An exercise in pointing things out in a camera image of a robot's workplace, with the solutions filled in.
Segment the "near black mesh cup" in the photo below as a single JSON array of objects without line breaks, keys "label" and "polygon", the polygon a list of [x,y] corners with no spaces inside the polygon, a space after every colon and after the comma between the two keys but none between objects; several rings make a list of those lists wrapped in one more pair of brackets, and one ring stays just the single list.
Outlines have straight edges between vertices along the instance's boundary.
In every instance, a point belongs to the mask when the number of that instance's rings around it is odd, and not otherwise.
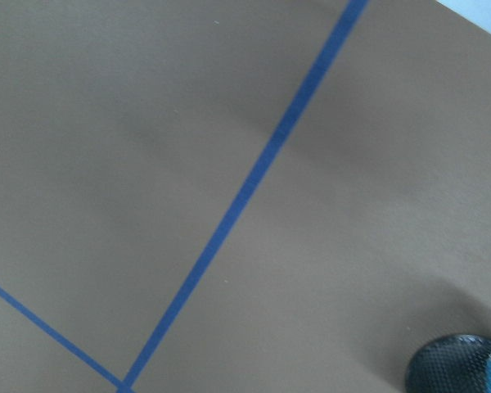
[{"label": "near black mesh cup", "polygon": [[437,338],[411,358],[406,392],[485,392],[485,368],[491,338],[456,334]]}]

